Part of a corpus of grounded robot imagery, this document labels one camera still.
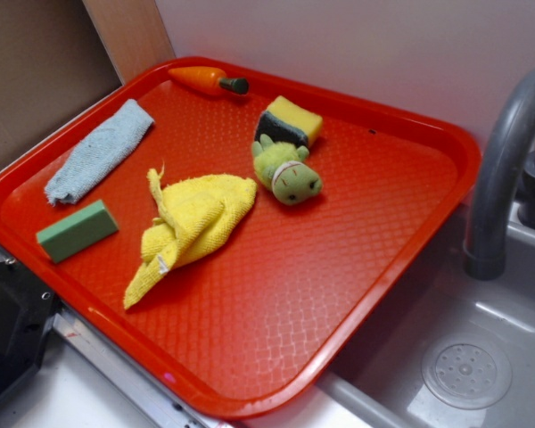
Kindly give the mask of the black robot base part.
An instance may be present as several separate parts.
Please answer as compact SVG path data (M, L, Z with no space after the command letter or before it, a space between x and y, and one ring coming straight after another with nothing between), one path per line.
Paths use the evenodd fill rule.
M25 265L0 262L0 402L39 371L59 306L55 292Z

